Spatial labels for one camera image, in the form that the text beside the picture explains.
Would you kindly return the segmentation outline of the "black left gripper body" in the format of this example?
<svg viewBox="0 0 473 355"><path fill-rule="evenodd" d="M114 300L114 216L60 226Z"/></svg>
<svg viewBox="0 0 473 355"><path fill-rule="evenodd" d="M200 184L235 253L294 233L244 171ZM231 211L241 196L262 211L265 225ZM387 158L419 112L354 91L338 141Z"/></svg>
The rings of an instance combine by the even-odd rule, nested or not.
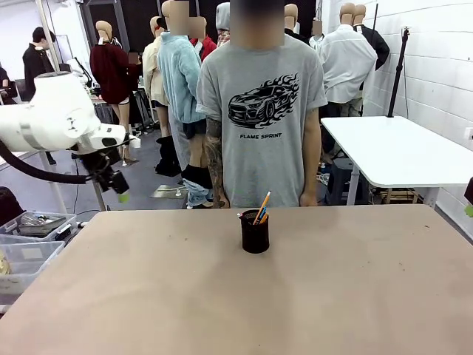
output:
<svg viewBox="0 0 473 355"><path fill-rule="evenodd" d="M116 194L122 195L128 192L129 184L122 172L113 169L105 169L95 175L95 182L99 184L101 190L106 192L112 189Z"/></svg>

